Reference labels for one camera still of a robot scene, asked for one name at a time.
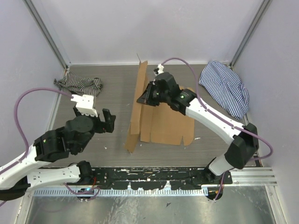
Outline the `brown cardboard box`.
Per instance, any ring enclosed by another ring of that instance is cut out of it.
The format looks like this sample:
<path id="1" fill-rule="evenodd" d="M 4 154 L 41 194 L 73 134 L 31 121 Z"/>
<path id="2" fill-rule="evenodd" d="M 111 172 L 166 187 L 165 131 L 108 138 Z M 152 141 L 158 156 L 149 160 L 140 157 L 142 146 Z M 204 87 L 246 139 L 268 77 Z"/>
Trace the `brown cardboard box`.
<path id="1" fill-rule="evenodd" d="M 148 62 L 139 62 L 134 101 L 124 148 L 134 152 L 139 141 L 166 145 L 190 145 L 194 140 L 195 120 L 173 111 L 166 103 L 149 106 L 137 103 L 149 82 Z"/>

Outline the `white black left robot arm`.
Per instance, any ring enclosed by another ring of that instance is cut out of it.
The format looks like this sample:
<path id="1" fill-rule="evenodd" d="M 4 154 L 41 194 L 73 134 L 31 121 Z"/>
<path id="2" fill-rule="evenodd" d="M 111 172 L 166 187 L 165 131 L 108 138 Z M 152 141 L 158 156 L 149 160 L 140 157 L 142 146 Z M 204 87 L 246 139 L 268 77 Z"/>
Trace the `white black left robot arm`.
<path id="1" fill-rule="evenodd" d="M 41 168 L 68 158 L 71 154 L 83 152 L 96 133 L 112 133 L 116 116 L 108 109 L 102 111 L 104 121 L 99 117 L 81 115 L 78 109 L 74 109 L 74 119 L 68 120 L 63 127 L 47 131 L 28 148 L 28 154 L 22 154 L 1 167 L 0 199 L 12 201 L 23 197 L 27 191 L 47 185 L 91 184 L 94 174 L 87 161 L 80 161 L 65 168 Z"/>

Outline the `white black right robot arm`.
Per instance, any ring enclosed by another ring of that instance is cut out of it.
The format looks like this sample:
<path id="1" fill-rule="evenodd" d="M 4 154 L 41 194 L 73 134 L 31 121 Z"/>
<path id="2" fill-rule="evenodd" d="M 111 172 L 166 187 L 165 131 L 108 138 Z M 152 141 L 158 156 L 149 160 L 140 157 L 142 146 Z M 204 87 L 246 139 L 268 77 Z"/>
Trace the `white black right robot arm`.
<path id="1" fill-rule="evenodd" d="M 228 170 L 243 169 L 259 148 L 255 125 L 245 126 L 233 121 L 207 105 L 194 91 L 180 89 L 168 72 L 150 81 L 137 103 L 149 106 L 165 103 L 172 110 L 202 123 L 228 144 L 227 151 L 211 160 L 204 169 L 204 178 L 210 184 L 218 183 Z"/>

